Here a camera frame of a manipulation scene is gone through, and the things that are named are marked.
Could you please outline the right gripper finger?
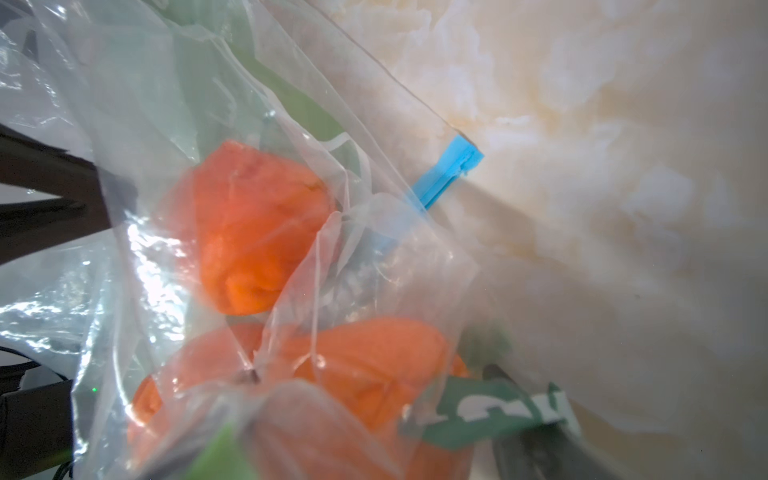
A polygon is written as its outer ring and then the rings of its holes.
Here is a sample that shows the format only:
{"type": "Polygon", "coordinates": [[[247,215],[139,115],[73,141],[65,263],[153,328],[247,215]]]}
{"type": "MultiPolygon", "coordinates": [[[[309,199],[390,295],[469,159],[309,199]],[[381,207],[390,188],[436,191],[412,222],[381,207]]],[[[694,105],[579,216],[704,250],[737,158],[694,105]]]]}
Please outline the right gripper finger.
{"type": "Polygon", "coordinates": [[[495,423],[490,438],[502,479],[618,479],[616,468],[598,457],[578,435],[578,423],[564,392],[551,383],[544,394],[528,396],[498,365],[483,378],[513,390],[487,409],[495,423]]]}

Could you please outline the green-zip bag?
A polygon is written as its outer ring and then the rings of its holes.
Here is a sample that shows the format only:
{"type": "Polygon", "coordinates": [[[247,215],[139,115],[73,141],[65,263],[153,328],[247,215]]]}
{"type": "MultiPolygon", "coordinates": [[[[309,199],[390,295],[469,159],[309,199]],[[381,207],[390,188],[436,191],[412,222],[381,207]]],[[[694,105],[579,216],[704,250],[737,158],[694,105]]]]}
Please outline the green-zip bag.
{"type": "Polygon", "coordinates": [[[127,311],[83,471],[253,427],[253,475],[403,477],[419,443],[580,433],[565,393],[449,371],[476,265],[272,1],[35,1],[40,66],[119,223],[127,311]]]}

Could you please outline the blue-zip clear bag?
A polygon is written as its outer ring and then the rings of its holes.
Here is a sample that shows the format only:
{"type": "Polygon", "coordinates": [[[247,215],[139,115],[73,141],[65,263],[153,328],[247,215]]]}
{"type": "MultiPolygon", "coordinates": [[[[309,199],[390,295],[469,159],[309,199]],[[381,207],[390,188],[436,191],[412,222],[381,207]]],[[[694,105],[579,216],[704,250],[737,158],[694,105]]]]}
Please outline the blue-zip clear bag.
{"type": "Polygon", "coordinates": [[[267,1],[266,10],[354,115],[343,120],[383,154],[427,208],[483,159],[480,150],[397,81],[313,1],[267,1]]]}

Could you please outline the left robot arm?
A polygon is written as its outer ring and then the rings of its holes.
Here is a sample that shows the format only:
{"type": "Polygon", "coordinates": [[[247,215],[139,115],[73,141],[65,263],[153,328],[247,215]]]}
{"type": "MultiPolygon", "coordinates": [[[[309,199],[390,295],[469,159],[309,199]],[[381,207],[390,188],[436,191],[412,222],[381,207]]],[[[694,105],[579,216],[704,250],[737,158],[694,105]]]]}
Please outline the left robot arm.
{"type": "MultiPolygon", "coordinates": [[[[1,261],[103,231],[110,226],[96,167],[68,151],[46,145],[7,126],[1,129],[1,182],[49,194],[47,200],[1,207],[1,261]]],[[[24,389],[23,376],[40,367],[26,356],[1,368],[1,476],[25,479],[72,465],[71,379],[24,389]]]]}

